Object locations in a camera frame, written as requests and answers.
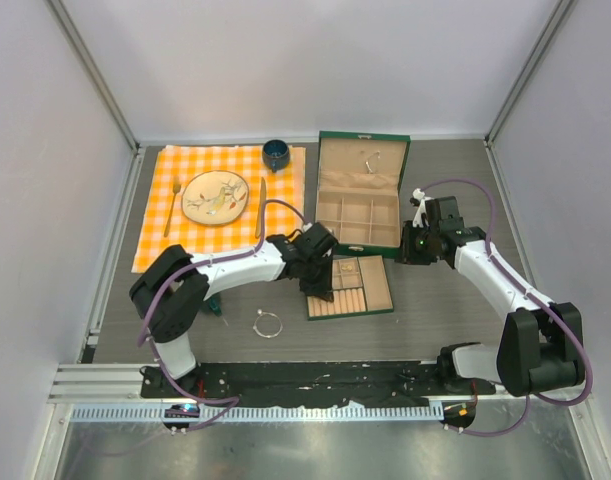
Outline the green jewelry tray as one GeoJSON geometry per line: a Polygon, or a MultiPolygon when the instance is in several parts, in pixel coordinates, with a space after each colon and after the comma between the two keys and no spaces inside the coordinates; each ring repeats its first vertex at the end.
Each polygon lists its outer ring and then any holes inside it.
{"type": "Polygon", "coordinates": [[[307,296],[310,321],[391,313],[394,304],[381,256],[346,257],[333,261],[334,300],[326,302],[307,296]],[[343,272],[352,265],[352,272],[343,272]]]}

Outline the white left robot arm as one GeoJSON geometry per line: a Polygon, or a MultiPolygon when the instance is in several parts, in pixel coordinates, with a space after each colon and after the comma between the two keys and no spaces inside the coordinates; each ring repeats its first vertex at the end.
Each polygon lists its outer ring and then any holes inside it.
{"type": "Polygon", "coordinates": [[[334,234],[320,222],[292,235],[274,234],[252,248],[218,254],[166,248],[129,290],[143,331],[140,344],[153,343],[166,370],[164,388],[175,398],[190,397],[198,385],[197,360],[188,331],[203,303],[223,291],[258,282],[299,281],[300,291],[333,299],[334,234]]]}

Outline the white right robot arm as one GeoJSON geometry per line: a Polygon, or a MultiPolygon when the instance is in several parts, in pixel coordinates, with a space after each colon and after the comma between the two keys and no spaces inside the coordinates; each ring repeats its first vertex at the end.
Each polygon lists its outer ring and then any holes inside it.
{"type": "Polygon", "coordinates": [[[445,262],[478,289],[504,322],[496,347],[463,343],[442,348],[436,371],[440,389],[457,395],[473,379],[482,379],[521,397],[582,384],[586,366],[579,351],[580,311],[533,288],[484,230],[466,226],[455,197],[432,198],[417,189],[410,202],[416,213],[403,226],[398,262],[445,262]]]}

